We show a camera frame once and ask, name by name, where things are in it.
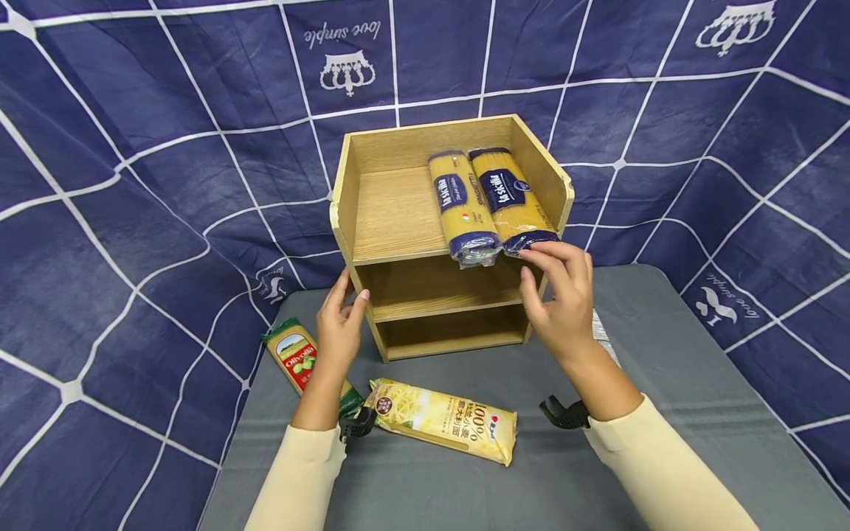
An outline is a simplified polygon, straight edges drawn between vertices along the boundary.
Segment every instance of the blue backdrop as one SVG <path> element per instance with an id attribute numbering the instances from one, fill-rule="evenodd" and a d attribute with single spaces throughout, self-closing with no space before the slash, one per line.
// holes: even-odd
<path id="1" fill-rule="evenodd" d="M 0 0 L 0 528 L 193 528 L 343 134 L 506 113 L 850 503 L 850 8 L 730 3 Z"/>

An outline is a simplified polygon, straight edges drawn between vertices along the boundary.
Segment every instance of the cream sleeve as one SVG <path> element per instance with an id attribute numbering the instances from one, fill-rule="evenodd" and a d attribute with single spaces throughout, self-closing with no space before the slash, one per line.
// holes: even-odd
<path id="1" fill-rule="evenodd" d="M 631 414 L 590 419 L 587 439 L 654 531 L 758 529 L 649 398 Z"/>
<path id="2" fill-rule="evenodd" d="M 345 459 L 339 426 L 309 432 L 289 426 L 254 502 L 246 531 L 321 531 L 333 482 Z"/>

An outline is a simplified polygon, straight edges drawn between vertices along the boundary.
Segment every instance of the wooden shelf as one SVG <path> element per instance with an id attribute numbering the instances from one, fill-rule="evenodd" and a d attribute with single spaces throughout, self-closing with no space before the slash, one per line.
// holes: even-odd
<path id="1" fill-rule="evenodd" d="M 354 265 L 448 253 L 427 166 L 360 175 Z"/>
<path id="2" fill-rule="evenodd" d="M 428 158 L 445 150 L 506 147 L 560 234 L 570 178 L 516 115 L 349 133 L 337 167 L 331 226 L 385 362 L 527 341 L 519 297 L 523 262 L 499 256 L 460 269 L 449 257 Z M 546 279 L 535 271 L 540 293 Z"/>
<path id="3" fill-rule="evenodd" d="M 377 325 L 389 360 L 521 343 L 527 327 L 519 305 Z"/>
<path id="4" fill-rule="evenodd" d="M 519 304 L 524 262 L 500 257 L 489 268 L 460 269 L 448 255 L 358 267 L 376 323 Z M 536 271 L 537 279 L 542 275 Z"/>

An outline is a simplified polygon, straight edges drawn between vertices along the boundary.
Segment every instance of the noodle package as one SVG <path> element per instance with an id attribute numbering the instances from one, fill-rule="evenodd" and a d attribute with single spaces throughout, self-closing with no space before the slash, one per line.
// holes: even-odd
<path id="1" fill-rule="evenodd" d="M 463 151 L 428 158 L 449 254 L 461 269 L 491 266 L 502 246 L 487 200 Z"/>
<path id="2" fill-rule="evenodd" d="M 511 464 L 516 413 L 387 378 L 369 386 L 364 407 L 377 412 L 376 424 L 388 432 Z"/>
<path id="3" fill-rule="evenodd" d="M 263 336 L 263 343 L 283 370 L 286 379 L 295 387 L 298 396 L 304 394 L 304 389 L 313 375 L 316 356 L 319 354 L 310 333 L 301 326 L 298 319 L 287 319 Z M 346 379 L 339 395 L 339 418 L 359 411 L 361 404 L 363 397 Z"/>
<path id="4" fill-rule="evenodd" d="M 490 204 L 502 249 L 510 257 L 538 241 L 558 241 L 543 207 L 507 148 L 469 152 Z"/>

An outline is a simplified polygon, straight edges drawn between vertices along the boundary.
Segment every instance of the black clamp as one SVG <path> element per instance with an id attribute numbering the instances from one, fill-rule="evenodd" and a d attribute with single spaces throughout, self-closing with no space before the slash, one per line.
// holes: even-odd
<path id="1" fill-rule="evenodd" d="M 339 420 L 339 440 L 347 442 L 350 438 L 361 438 L 369 435 L 375 426 L 377 411 L 372 408 L 360 408 L 360 411 L 350 417 Z"/>
<path id="2" fill-rule="evenodd" d="M 550 396 L 546 400 L 540 402 L 540 411 L 552 423 L 553 426 L 563 430 L 575 430 L 576 428 L 590 427 L 590 414 L 584 402 L 578 401 L 572 404 L 569 408 L 565 408 L 555 398 L 555 395 Z"/>

